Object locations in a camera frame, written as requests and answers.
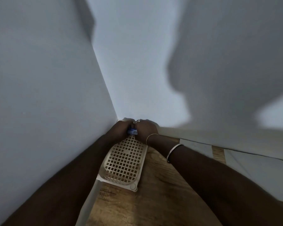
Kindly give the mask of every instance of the perforated basket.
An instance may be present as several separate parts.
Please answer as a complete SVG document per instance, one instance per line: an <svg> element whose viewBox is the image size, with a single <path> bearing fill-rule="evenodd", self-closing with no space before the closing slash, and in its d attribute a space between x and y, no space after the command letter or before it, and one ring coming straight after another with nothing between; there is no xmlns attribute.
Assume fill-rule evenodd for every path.
<svg viewBox="0 0 283 226"><path fill-rule="evenodd" d="M97 179L136 192L146 152L147 145L130 135L110 149Z"/></svg>

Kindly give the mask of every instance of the blue and white package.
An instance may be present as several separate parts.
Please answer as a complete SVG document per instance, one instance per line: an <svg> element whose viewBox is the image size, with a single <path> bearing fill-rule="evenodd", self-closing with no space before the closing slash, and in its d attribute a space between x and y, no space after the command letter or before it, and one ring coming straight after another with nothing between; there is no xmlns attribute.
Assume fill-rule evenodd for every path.
<svg viewBox="0 0 283 226"><path fill-rule="evenodd" d="M130 135L137 135L137 130L135 128L128 128L127 133Z"/></svg>

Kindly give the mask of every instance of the bracelet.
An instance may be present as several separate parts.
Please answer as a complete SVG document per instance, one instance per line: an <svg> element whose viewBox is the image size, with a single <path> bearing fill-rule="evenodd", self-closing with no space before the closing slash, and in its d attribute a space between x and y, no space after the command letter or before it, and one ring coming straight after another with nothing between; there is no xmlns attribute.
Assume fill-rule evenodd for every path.
<svg viewBox="0 0 283 226"><path fill-rule="evenodd" d="M170 157L170 154L172 153L172 151L173 151L175 148L177 148L178 146L180 146L180 145L183 145L183 144L181 144L181 143L176 144L176 145L170 150L168 156L166 157L166 162L167 162L167 163L170 163L170 162L169 162L169 157Z"/></svg>
<svg viewBox="0 0 283 226"><path fill-rule="evenodd" d="M158 135L158 134L157 134L157 133L153 133L153 134L149 135L149 136L147 137L147 139L146 139L146 145L147 145L147 140L148 140L148 138L149 138L150 136L152 136L152 135Z"/></svg>

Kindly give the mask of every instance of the person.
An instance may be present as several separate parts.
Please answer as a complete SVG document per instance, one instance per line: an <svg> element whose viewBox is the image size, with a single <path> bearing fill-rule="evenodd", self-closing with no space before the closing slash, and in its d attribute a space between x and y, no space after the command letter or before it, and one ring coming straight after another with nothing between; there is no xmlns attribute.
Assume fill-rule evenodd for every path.
<svg viewBox="0 0 283 226"><path fill-rule="evenodd" d="M106 134L45 182L2 225L76 224L110 148L124 140L129 127L136 127L136 140L153 147L175 167L200 195L223 225L281 225L283 204L257 184L230 167L167 137L145 120L118 121Z"/></svg>

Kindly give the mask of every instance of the floor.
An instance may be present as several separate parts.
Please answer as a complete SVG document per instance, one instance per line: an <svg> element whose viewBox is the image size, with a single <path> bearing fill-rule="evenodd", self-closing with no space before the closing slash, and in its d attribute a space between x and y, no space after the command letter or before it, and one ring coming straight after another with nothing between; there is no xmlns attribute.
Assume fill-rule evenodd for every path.
<svg viewBox="0 0 283 226"><path fill-rule="evenodd" d="M214 158L225 163L223 149L212 150ZM221 224L175 168L149 147L138 191L104 183L86 224L91 225Z"/></svg>

